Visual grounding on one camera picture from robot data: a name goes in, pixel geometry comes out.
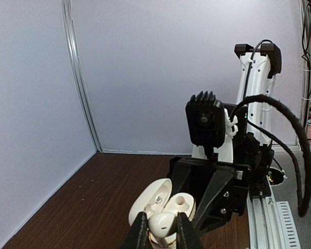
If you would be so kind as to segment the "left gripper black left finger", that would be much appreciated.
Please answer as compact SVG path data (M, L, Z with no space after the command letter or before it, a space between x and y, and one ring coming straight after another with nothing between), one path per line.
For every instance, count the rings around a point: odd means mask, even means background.
M145 212L139 212L120 244L120 249L145 249L147 247L147 241L147 214Z

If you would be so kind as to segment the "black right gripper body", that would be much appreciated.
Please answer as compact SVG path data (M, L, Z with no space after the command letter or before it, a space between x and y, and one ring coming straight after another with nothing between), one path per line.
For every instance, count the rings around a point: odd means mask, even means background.
M198 233L222 227L233 213L243 215L245 211L251 179L251 167L246 164L174 157L168 178L173 195L185 192L195 199L191 224Z

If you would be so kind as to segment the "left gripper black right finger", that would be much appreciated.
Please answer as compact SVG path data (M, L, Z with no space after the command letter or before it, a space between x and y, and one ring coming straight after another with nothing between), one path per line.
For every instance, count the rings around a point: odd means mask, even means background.
M200 237L192 227L185 213L177 215L176 246L178 249L204 248Z

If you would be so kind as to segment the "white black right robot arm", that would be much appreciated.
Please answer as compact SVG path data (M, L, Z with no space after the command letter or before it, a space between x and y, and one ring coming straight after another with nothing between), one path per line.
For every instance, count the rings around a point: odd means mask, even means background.
M241 79L235 104L224 104L213 92L193 95L186 104L190 139L200 152L170 161L173 193L196 200L192 227L205 234L242 215L247 199L271 196L268 173L274 158L270 127L271 94L281 72L280 49L270 40L257 46L237 44Z

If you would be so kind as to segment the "white charging case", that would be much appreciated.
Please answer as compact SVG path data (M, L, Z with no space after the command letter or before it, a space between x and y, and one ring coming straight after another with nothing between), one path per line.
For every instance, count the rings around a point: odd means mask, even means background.
M128 221L131 226L139 212L145 212L147 219L152 215L171 212L174 214L185 213L191 221L195 216L196 200L186 193L172 194L172 181L169 178L161 178L152 182L135 200L130 208ZM176 248L176 233L166 238L156 238L148 230L148 239L152 248Z

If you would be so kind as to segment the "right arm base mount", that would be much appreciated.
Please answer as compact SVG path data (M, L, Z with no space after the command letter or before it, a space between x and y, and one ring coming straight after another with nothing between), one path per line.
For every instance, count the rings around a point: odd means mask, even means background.
M250 199L270 197L271 187L284 182L284 169L274 158L272 145L259 147L258 154L252 164L251 182L249 185Z

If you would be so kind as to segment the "aluminium front rail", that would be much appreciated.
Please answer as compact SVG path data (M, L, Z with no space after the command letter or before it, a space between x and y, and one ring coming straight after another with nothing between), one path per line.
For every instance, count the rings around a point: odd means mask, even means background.
M262 185L248 194L250 248L301 247L289 203L276 201L273 193L286 179L284 170L271 167Z

